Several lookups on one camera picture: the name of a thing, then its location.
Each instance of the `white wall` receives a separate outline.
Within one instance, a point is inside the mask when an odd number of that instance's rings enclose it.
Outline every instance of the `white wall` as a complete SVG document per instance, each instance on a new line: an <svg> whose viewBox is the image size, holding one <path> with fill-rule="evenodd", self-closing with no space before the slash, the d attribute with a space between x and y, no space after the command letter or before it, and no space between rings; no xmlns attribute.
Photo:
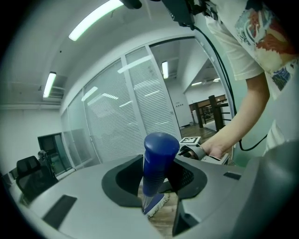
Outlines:
<svg viewBox="0 0 299 239"><path fill-rule="evenodd" d="M178 79L181 81L183 92L192 83L207 59L206 53L195 39L187 39L184 40L184 44L180 44Z"/></svg>
<svg viewBox="0 0 299 239"><path fill-rule="evenodd" d="M37 137L60 133L59 110L0 111L0 171L6 174L18 160L36 156L40 147Z"/></svg>
<svg viewBox="0 0 299 239"><path fill-rule="evenodd" d="M180 82L176 79L167 79L165 84L176 113L178 125L182 127L193 122L190 107Z"/></svg>
<svg viewBox="0 0 299 239"><path fill-rule="evenodd" d="M196 102L200 102L206 99L209 99L209 96L220 96L224 95L225 90L221 84L221 82L213 82L209 85L195 85L190 87L186 92L186 98L188 104L193 104Z"/></svg>

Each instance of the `doorway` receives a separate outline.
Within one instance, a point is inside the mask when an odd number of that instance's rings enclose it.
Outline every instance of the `doorway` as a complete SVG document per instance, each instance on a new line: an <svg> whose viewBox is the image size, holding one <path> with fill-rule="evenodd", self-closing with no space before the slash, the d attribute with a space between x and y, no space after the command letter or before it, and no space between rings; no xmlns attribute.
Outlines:
<svg viewBox="0 0 299 239"><path fill-rule="evenodd" d="M41 150L44 150L51 160L52 169L56 176L72 168L66 156L61 133L38 137Z"/></svg>
<svg viewBox="0 0 299 239"><path fill-rule="evenodd" d="M182 138L216 134L210 96L226 103L226 90L214 64L194 37L155 43L150 50L163 76Z"/></svg>

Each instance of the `blue cup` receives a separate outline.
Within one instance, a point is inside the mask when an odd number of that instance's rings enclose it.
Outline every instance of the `blue cup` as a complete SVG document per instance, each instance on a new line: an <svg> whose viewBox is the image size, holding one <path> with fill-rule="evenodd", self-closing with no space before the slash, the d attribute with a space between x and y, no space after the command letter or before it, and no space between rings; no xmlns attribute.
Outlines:
<svg viewBox="0 0 299 239"><path fill-rule="evenodd" d="M157 194L169 166L179 151L179 142L170 134L151 133L145 137L144 147L142 191L145 196L153 197Z"/></svg>

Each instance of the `railing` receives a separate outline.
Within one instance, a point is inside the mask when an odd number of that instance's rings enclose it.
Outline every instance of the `railing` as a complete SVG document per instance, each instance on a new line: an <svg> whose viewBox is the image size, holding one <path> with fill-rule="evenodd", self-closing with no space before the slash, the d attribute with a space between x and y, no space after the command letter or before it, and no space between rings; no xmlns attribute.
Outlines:
<svg viewBox="0 0 299 239"><path fill-rule="evenodd" d="M203 121L206 124L208 120L214 120L216 130L219 131L224 127L224 121L230 121L230 119L224 119L223 114L230 114L230 112L222 112L221 108L228 106L228 103L219 104L220 102L226 101L226 99L217 101L215 96L212 95L207 100L207 105L199 107L198 102L192 104L191 110L195 110L199 127L203 128Z"/></svg>
<svg viewBox="0 0 299 239"><path fill-rule="evenodd" d="M218 104L214 95L211 95L209 97L209 100L210 100L212 110L213 110L213 114L214 114L216 131L218 132L219 130L221 130L225 126L224 121L231 121L231 119L224 119L223 118L224 114L230 114L230 113L229 112L222 112L222 110L221 110L222 107L227 107L228 103Z"/></svg>

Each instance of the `person's arm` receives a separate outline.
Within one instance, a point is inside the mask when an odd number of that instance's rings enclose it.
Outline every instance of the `person's arm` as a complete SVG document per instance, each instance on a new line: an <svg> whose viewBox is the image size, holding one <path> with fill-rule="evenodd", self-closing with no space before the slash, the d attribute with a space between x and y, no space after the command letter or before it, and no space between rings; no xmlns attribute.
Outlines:
<svg viewBox="0 0 299 239"><path fill-rule="evenodd" d="M236 144L256 124L270 97L265 73L246 80L247 94L231 122L201 146L211 156L222 154Z"/></svg>

